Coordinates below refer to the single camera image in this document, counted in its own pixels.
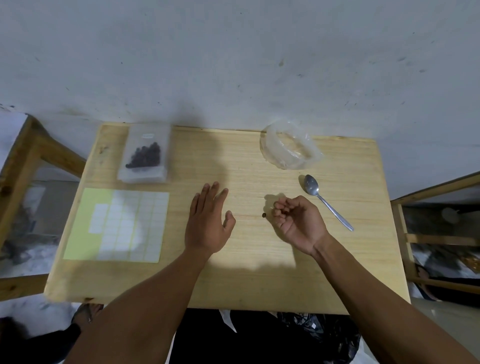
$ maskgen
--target floor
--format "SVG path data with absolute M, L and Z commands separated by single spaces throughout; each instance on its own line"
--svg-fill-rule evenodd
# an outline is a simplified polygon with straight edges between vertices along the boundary
M 19 215 L 11 236 L 12 242 L 7 242 L 0 253 L 0 277 L 43 274 L 50 271 L 77 186 L 76 182 L 58 181 L 37 182 L 33 186 L 25 203 L 25 211 L 28 212 Z M 419 213 L 422 218 L 428 215 L 418 211 L 406 213 L 412 232 L 422 228 L 414 223 L 421 220 Z M 433 216 L 430 220 L 423 221 L 421 225 L 423 228 L 430 226 L 432 225 L 430 222 L 436 219 L 438 216 Z M 451 228 L 441 224 L 440 226 L 445 231 Z M 415 251 L 415 258 L 422 264 L 428 263 L 429 260 L 433 261 L 431 264 L 437 267 L 439 274 L 472 276 L 468 268 L 460 265 L 455 269 L 448 268 L 450 270 L 438 268 L 441 264 L 437 264 L 438 262 L 434 259 L 435 254 L 429 249 L 420 247 Z M 410 288 L 412 297 L 421 297 L 419 292 L 415 292 L 414 287 Z M 423 309 L 426 314 L 433 312 L 431 307 L 425 308 L 421 303 L 414 304 L 419 309 Z M 0 317 L 12 316 L 25 325 L 31 336 L 36 336 L 67 328 L 78 306 L 79 303 L 51 303 L 42 294 L 38 294 L 0 302 Z M 363 340 L 353 363 L 376 363 Z

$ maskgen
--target wooden chair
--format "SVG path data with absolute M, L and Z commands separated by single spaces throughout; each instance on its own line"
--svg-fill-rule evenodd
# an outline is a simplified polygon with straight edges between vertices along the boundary
M 85 167 L 85 159 L 53 139 L 37 119 L 28 116 L 0 173 L 0 248 L 41 160 L 77 177 Z M 1 278 L 0 301 L 42 293 L 47 277 Z
M 420 278 L 417 274 L 417 269 L 415 268 L 415 261 L 413 259 L 411 249 L 411 244 L 418 243 L 479 246 L 480 239 L 459 236 L 409 234 L 407 231 L 407 226 L 405 224 L 405 218 L 402 209 L 402 204 L 420 201 L 426 198 L 461 190 L 463 188 L 471 187 L 479 183 L 480 172 L 477 172 L 465 177 L 458 178 L 456 180 L 452 180 L 434 187 L 426 188 L 424 190 L 408 194 L 406 196 L 391 201 L 396 234 L 398 237 L 398 244 L 400 246 L 400 253 L 402 255 L 403 267 L 405 269 L 405 276 L 407 278 L 407 281 L 418 284 L 449 288 L 457 291 L 480 294 L 480 287 L 470 286 L 468 284 L 444 282 L 435 279 Z

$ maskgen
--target metal spoon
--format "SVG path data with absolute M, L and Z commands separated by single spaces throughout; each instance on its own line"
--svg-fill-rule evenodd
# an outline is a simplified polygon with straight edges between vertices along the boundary
M 336 218 L 339 219 L 340 222 L 348 230 L 353 231 L 353 227 L 348 223 L 348 221 L 345 220 L 342 215 L 336 212 L 335 209 L 331 207 L 330 204 L 326 202 L 324 198 L 318 194 L 318 183 L 314 177 L 307 174 L 305 176 L 305 179 L 303 180 L 303 185 L 305 186 L 305 190 L 307 191 L 308 194 L 311 194 L 312 196 L 317 196 L 318 198 L 320 198 L 320 201 L 322 201 L 330 209 L 330 211 L 336 216 Z

